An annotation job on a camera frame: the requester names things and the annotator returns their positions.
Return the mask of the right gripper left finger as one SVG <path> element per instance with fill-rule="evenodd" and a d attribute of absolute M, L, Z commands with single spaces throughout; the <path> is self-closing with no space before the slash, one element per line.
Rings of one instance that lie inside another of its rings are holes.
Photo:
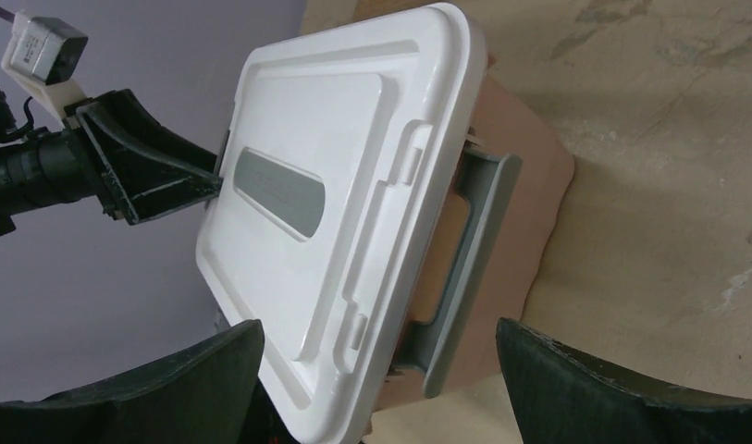
<path fill-rule="evenodd" d="M 41 401 L 0 402 L 0 443 L 236 443 L 263 356 L 260 321 Z"/>

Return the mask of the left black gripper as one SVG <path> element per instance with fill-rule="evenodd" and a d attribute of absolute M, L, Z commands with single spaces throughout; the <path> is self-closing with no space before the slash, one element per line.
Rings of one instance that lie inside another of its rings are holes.
<path fill-rule="evenodd" d="M 0 237 L 13 216 L 96 196 L 137 225 L 216 198 L 217 156 L 160 124 L 129 90 L 75 104 L 75 130 L 0 146 Z"/>

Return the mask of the pink plastic bin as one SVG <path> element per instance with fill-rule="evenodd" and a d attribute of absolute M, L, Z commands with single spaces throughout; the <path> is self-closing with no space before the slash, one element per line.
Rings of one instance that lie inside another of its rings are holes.
<path fill-rule="evenodd" d="M 520 319 L 574 173 L 573 156 L 552 128 L 489 73 L 472 124 L 484 153 L 516 154 L 523 164 L 442 393 L 500 373 L 496 325 L 502 317 Z M 463 198 L 449 191 L 408 320 L 427 321 L 435 311 L 467 212 Z M 375 412 L 425 398 L 423 376 L 415 370 L 401 372 L 405 376 L 388 376 Z"/>

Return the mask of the white plastic bin lid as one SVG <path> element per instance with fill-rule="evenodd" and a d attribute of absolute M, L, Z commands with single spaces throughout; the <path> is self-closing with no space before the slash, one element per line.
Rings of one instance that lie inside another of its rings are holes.
<path fill-rule="evenodd" d="M 302 443 L 363 436 L 487 68 L 484 33 L 435 3 L 255 49 L 196 260 Z"/>

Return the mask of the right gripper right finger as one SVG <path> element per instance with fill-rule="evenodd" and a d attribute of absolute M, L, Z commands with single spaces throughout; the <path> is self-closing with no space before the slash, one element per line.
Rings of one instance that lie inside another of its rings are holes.
<path fill-rule="evenodd" d="M 513 319 L 496 342 L 525 443 L 752 443 L 750 399 L 640 374 Z"/>

